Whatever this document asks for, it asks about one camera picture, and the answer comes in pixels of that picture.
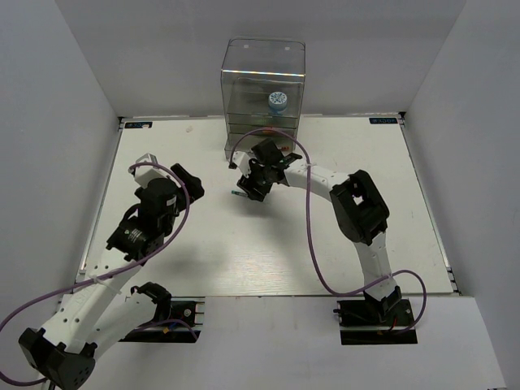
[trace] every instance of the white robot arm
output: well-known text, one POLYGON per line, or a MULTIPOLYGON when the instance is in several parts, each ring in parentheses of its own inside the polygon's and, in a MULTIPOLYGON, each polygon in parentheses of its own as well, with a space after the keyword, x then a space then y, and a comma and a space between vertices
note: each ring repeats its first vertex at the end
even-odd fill
MULTIPOLYGON (((157 163, 147 154, 137 163, 157 163)), ((201 181, 181 165, 171 170, 189 193, 189 202, 204 195, 201 181)), ((184 192, 170 177, 154 167, 132 172, 140 185, 141 202, 130 207, 89 275, 96 283, 75 292, 67 304, 38 330, 28 328, 19 344, 29 364, 63 390, 76 390, 90 376, 96 361, 114 343, 143 323, 170 318, 171 294, 154 283, 140 286, 122 305, 106 310, 121 288, 145 264, 100 280, 98 277, 145 260, 172 232, 176 216, 185 209, 184 192), (111 256, 110 249, 122 252, 111 256)))
MULTIPOLYGON (((230 165, 240 169, 242 177, 237 185, 250 199, 262 202, 274 183, 306 189, 307 170, 311 169, 310 191, 332 203, 341 231, 355 245, 365 284, 392 274, 385 242, 389 211, 366 172, 348 175, 308 167, 297 154, 283 156, 272 140, 261 142, 252 151, 255 158, 236 152, 230 165)), ((390 276, 368 288, 365 299, 383 319, 401 300, 401 290, 390 276)))

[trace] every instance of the purple cable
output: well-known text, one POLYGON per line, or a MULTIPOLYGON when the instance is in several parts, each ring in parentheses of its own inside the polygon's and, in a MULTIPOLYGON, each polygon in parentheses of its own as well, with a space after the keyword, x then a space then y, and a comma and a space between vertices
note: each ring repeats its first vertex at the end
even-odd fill
POLYGON ((189 332, 192 334, 195 341, 198 340, 197 333, 195 333, 193 328, 190 327, 187 323, 185 323, 182 319, 170 318, 170 319, 165 319, 164 321, 158 321, 156 323, 146 323, 146 324, 141 325, 140 327, 134 329, 132 332, 143 331, 145 329, 148 329, 149 327, 160 327, 161 325, 166 325, 167 323, 179 323, 180 325, 182 325, 183 327, 185 327, 189 330, 189 332))
MULTIPOLYGON (((306 186, 306 189, 305 189, 305 219, 306 219, 306 226, 307 226, 307 242, 309 244, 310 258, 312 259, 312 263, 314 265, 314 269, 316 270, 316 275, 318 276, 318 279, 321 282, 322 286, 331 295, 333 295, 335 297, 353 297, 355 295, 358 295, 359 293, 362 293, 363 291, 367 290, 368 288, 373 287, 376 284, 379 284, 379 283, 381 283, 382 281, 384 281, 386 279, 389 279, 390 275, 382 276, 379 279, 376 279, 373 282, 370 282, 366 286, 363 286, 361 288, 358 288, 357 290, 353 290, 353 291, 349 291, 349 292, 337 292, 337 291, 335 291, 335 290, 333 290, 332 288, 329 287, 329 285, 325 281, 325 278, 323 278, 322 272, 319 270, 318 259, 316 258, 316 253, 314 251, 314 245, 313 245, 313 241, 312 241, 312 231, 310 229, 311 172, 310 172, 310 156, 307 153, 306 148, 300 143, 300 141, 298 141, 297 139, 293 138, 292 136, 289 136, 288 134, 286 134, 284 132, 281 132, 280 130, 275 130, 274 128, 257 128, 255 130, 247 132, 246 134, 244 134, 236 142, 236 144, 232 148, 231 156, 229 158, 229 162, 230 162, 230 164, 232 163, 233 156, 235 155, 236 147, 238 146, 238 144, 240 144, 242 142, 242 140, 244 140, 244 138, 246 138, 246 137, 248 137, 248 136, 250 136, 252 134, 256 134, 257 132, 263 132, 263 131, 266 131, 266 130, 268 130, 270 132, 275 132, 277 134, 280 134, 283 137, 287 137, 289 140, 293 141, 296 145, 298 145, 300 147, 301 151, 303 152, 303 154, 305 155, 305 160, 307 161, 307 164, 308 164, 308 168, 307 168, 307 186, 306 186)), ((415 276, 418 279, 418 281, 419 281, 419 283, 421 284, 421 287, 422 287, 422 307, 421 307, 421 310, 419 311, 419 314, 418 314, 417 318, 408 327, 406 327, 406 328, 404 328, 402 330, 399 330, 399 331, 395 331, 394 334, 407 332, 409 329, 411 329, 412 327, 417 325, 417 323, 420 321, 420 319, 424 315, 424 310, 426 309, 426 300, 427 300, 426 285, 424 284, 424 281, 421 279, 421 277, 418 274, 416 274, 415 272, 413 272, 411 270, 399 270, 399 271, 393 272, 392 276, 396 276, 396 275, 400 275, 400 274, 410 274, 410 275, 415 276)))
MULTIPOLYGON (((180 221, 179 227, 171 234, 171 236, 168 238, 168 240, 164 244, 159 246, 153 253, 149 254, 148 256, 144 256, 138 262, 132 262, 132 263, 130 263, 127 266, 124 266, 122 268, 118 268, 117 270, 113 270, 111 272, 107 272, 106 274, 98 276, 97 278, 99 280, 109 279, 111 276, 119 275, 119 274, 121 274, 121 273, 123 273, 125 271, 131 270, 132 268, 140 266, 141 264, 144 264, 145 262, 150 260, 153 256, 155 256, 156 254, 161 252, 163 249, 165 249, 179 235, 179 233, 182 230, 184 224, 186 223, 186 220, 188 219, 189 194, 188 194, 188 190, 186 189, 186 186, 184 185, 183 181, 181 179, 179 179, 179 177, 175 173, 173 173, 170 169, 168 169, 168 168, 166 168, 166 167, 164 167, 162 165, 156 164, 154 162, 139 162, 137 164, 131 165, 129 167, 129 169, 132 170, 132 169, 135 169, 137 167, 154 167, 154 168, 160 169, 162 171, 165 171, 168 175, 173 177, 175 179, 175 181, 177 181, 180 184, 180 187, 182 188, 182 190, 184 192, 184 196, 186 197, 186 210, 184 211, 184 215, 183 215, 183 218, 180 221)), ((22 306, 20 306, 18 309, 15 309, 12 313, 10 313, 7 317, 4 318, 4 320, 0 323, 0 332, 7 325, 7 323, 9 323, 9 321, 11 321, 17 314, 19 314, 20 312, 24 311, 28 307, 30 307, 32 305, 35 305, 35 304, 37 304, 37 303, 39 303, 41 301, 44 301, 45 299, 49 299, 51 297, 55 297, 57 295, 70 292, 71 290, 76 289, 76 288, 84 288, 84 287, 90 286, 92 284, 94 284, 94 281, 92 279, 88 279, 88 280, 85 280, 83 282, 79 282, 79 283, 73 284, 72 286, 69 286, 69 287, 59 288, 57 290, 54 290, 53 292, 49 292, 49 293, 47 293, 45 295, 42 295, 41 297, 34 298, 32 301, 24 303, 22 306)), ((14 380, 14 379, 11 379, 11 378, 7 377, 3 372, 0 371, 0 380, 2 380, 3 382, 5 382, 7 384, 11 384, 13 386, 27 387, 27 386, 33 386, 35 384, 42 384, 47 379, 33 380, 31 382, 20 382, 18 380, 14 380)))

